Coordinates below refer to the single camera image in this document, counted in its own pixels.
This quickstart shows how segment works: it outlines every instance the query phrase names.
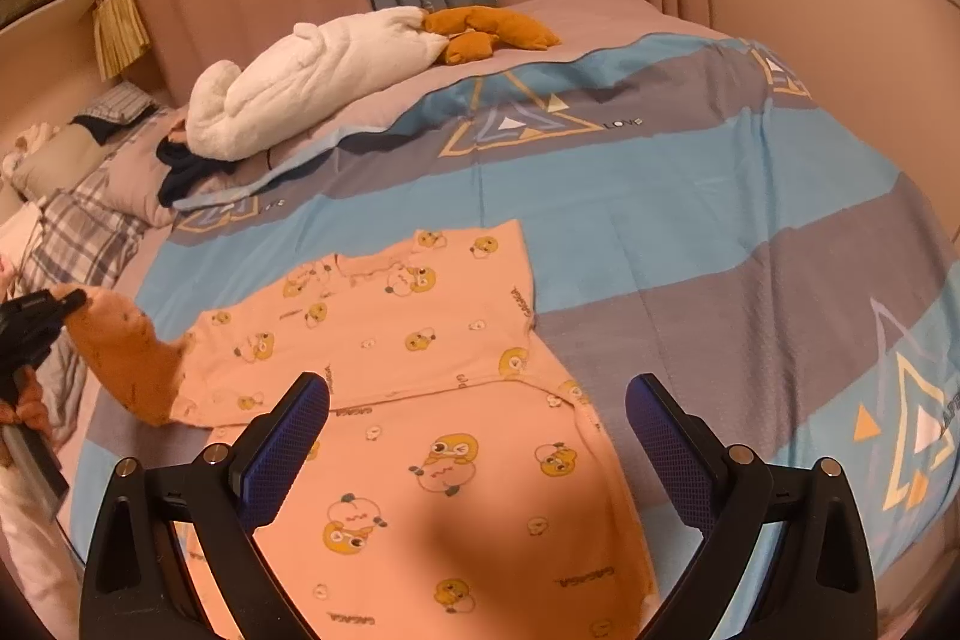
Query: white goose plush toy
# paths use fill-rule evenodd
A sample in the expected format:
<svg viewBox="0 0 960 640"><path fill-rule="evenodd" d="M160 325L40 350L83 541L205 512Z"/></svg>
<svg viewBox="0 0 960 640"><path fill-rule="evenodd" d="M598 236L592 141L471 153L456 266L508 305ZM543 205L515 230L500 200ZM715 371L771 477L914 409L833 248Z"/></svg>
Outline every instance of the white goose plush toy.
<svg viewBox="0 0 960 640"><path fill-rule="evenodd" d="M214 63L190 94L187 146L205 158L240 161L425 71L448 39L422 29L424 14L397 6L297 23L243 71L232 61Z"/></svg>

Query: bed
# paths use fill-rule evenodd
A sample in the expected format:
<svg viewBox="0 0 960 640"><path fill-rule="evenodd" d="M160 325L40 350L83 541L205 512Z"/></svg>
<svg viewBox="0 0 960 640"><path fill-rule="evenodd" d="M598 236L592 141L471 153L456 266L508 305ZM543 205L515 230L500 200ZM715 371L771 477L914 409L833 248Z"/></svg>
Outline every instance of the bed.
<svg viewBox="0 0 960 640"><path fill-rule="evenodd" d="M960 266L926 200L762 44L641 0L517 8L563 45L356 102L253 184L200 197L119 285L174 338L325 253L518 218L536 331L600 411L662 592L699 535L626 422L642 371L724 442L795 466L838 458L882 575L957 489ZM101 392L72 480L80 553L118 458L186 461L207 436L150 429ZM742 624L772 545L718 636Z"/></svg>

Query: metal screw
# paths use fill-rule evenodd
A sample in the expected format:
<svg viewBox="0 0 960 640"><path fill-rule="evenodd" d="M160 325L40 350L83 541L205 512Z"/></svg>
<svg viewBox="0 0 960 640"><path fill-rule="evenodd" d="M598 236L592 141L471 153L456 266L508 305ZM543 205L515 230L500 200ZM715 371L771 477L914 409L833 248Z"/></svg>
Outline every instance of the metal screw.
<svg viewBox="0 0 960 640"><path fill-rule="evenodd" d="M754 460L754 452L746 445L731 445L727 453L738 464L749 464Z"/></svg>
<svg viewBox="0 0 960 640"><path fill-rule="evenodd" d="M208 464L219 464L229 456L229 452L230 449L223 442L217 442L203 451L203 460Z"/></svg>
<svg viewBox="0 0 960 640"><path fill-rule="evenodd" d="M117 477L130 477L134 472L136 472L136 468L138 466L139 464L136 462L135 458L124 458L123 461L120 461L120 463L117 464L114 472L116 472Z"/></svg>
<svg viewBox="0 0 960 640"><path fill-rule="evenodd" d="M830 477L840 477L843 474L843 467L834 458L825 458L820 462L820 468Z"/></svg>

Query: pillow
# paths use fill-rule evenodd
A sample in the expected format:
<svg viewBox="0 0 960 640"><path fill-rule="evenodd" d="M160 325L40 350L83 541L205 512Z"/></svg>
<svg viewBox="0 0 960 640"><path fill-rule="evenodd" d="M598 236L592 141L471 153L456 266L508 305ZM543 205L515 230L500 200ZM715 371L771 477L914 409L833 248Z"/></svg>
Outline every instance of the pillow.
<svg viewBox="0 0 960 640"><path fill-rule="evenodd" d="M157 111L152 95L141 91L131 82L121 82L100 95L72 121L85 127L98 145L124 126L133 126Z"/></svg>
<svg viewBox="0 0 960 640"><path fill-rule="evenodd" d="M40 210L35 204L23 204L16 215L0 226L0 253L21 268L32 247L40 241Z"/></svg>
<svg viewBox="0 0 960 640"><path fill-rule="evenodd" d="M11 183L30 201L49 199L54 191L69 191L96 169L109 154L81 125L67 125L46 145L24 158L13 170Z"/></svg>
<svg viewBox="0 0 960 640"><path fill-rule="evenodd" d="M22 206L23 199L16 192L16 188L6 183L0 184L0 225L16 215Z"/></svg>
<svg viewBox="0 0 960 640"><path fill-rule="evenodd" d="M160 206L157 194L170 167L157 160L157 145L178 121L186 107L165 112L148 121L107 164L107 188L100 201L110 210L133 215L155 228L168 226L176 213Z"/></svg>

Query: plaid blanket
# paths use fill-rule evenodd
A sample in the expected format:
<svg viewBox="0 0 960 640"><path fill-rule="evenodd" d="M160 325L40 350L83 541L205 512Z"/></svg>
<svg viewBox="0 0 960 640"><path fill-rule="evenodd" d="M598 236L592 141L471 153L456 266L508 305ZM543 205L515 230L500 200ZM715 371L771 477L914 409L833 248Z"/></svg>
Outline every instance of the plaid blanket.
<svg viewBox="0 0 960 640"><path fill-rule="evenodd" d="M113 287L136 255L147 224L104 207L102 201L107 165L114 155L116 150L73 191L57 191L42 207L43 238L23 263L21 292L36 292L56 283ZM86 380L86 365L66 332L59 336L50 357L37 370L37 379L50 410L54 442L60 444L76 429Z"/></svg>

